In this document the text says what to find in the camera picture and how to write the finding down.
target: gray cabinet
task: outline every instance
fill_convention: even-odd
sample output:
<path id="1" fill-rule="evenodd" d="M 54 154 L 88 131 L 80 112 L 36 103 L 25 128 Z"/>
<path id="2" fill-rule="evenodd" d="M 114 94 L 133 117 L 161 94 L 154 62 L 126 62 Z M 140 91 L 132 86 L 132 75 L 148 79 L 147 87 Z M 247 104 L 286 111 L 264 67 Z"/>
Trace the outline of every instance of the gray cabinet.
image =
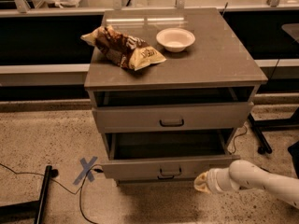
<path id="1" fill-rule="evenodd" d="M 102 25 L 145 39 L 167 59 L 135 72 L 94 50 L 85 89 L 107 178 L 192 179 L 240 158 L 227 146 L 267 79 L 216 9 L 107 11 Z M 195 43 L 166 51 L 155 36 L 168 27 L 193 32 Z"/>

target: drawer handle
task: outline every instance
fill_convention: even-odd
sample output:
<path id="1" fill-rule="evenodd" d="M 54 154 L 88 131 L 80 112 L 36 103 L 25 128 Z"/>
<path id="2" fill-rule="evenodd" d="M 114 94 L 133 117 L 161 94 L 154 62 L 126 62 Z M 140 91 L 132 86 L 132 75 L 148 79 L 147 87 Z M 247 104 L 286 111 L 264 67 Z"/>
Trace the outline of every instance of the drawer handle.
<path id="1" fill-rule="evenodd" d="M 181 175 L 181 168 L 179 168 L 178 173 L 177 173 L 177 174 L 174 174 L 174 175 L 165 175 L 165 174 L 163 173 L 163 170 L 160 169 L 160 175 L 162 176 L 162 177 L 158 176 L 158 179 L 160 179 L 160 180 L 164 180 L 164 179 L 173 179 L 173 178 L 175 178 L 175 176 Z"/>
<path id="2" fill-rule="evenodd" d="M 180 119 L 178 120 L 177 122 L 174 122 L 174 121 L 163 121 L 163 120 L 160 120 L 160 125 L 162 127 L 180 127 L 180 126 L 183 126 L 184 125 L 184 119 Z"/>

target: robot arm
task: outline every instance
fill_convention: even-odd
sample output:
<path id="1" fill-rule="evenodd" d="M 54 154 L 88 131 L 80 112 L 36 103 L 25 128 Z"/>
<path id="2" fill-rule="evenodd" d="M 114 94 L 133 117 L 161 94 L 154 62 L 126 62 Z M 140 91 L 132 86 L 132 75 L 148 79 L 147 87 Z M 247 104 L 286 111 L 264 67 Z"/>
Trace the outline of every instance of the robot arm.
<path id="1" fill-rule="evenodd" d="M 210 169 L 194 180 L 195 189 L 207 193 L 262 189 L 299 209 L 299 180 L 264 171 L 249 161 L 233 161 L 228 168 Z"/>

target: chip bag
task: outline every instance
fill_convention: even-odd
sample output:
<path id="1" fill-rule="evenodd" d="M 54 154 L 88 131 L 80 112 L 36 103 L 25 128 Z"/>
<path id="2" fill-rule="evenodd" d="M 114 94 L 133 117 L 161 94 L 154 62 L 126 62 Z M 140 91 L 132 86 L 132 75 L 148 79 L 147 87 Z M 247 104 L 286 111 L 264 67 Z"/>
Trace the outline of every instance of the chip bag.
<path id="1" fill-rule="evenodd" d="M 81 39 L 97 47 L 114 64 L 121 68 L 139 70 L 166 58 L 143 39 L 117 32 L 112 26 L 100 26 Z"/>

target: floor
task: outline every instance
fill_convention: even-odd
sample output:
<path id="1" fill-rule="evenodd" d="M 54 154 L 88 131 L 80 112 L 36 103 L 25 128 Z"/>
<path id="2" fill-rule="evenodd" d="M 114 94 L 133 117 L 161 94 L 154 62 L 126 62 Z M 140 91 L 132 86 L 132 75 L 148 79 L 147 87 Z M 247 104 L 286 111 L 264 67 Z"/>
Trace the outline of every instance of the floor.
<path id="1" fill-rule="evenodd" d="M 280 105 L 271 105 L 276 101 Z M 299 95 L 259 96 L 256 119 L 288 118 L 299 105 Z M 248 132 L 235 139 L 236 154 L 270 172 L 296 178 L 287 147 L 299 140 L 299 130 L 268 132 L 272 154 L 257 153 L 259 141 Z M 0 162 L 15 172 L 44 174 L 46 165 L 58 169 L 54 178 L 72 192 L 82 180 L 80 161 L 107 159 L 88 100 L 0 103 Z M 245 127 L 236 134 L 243 133 Z M 299 210 L 262 190 L 242 190 L 222 195 L 197 192 L 192 181 L 126 184 L 93 172 L 81 193 L 82 210 L 93 223 L 298 223 Z M 40 175 L 15 175 L 0 166 L 0 205 L 38 199 Z M 89 223 L 79 208 L 79 192 L 71 194 L 50 182 L 44 223 Z M 21 217 L 8 223 L 33 223 Z"/>

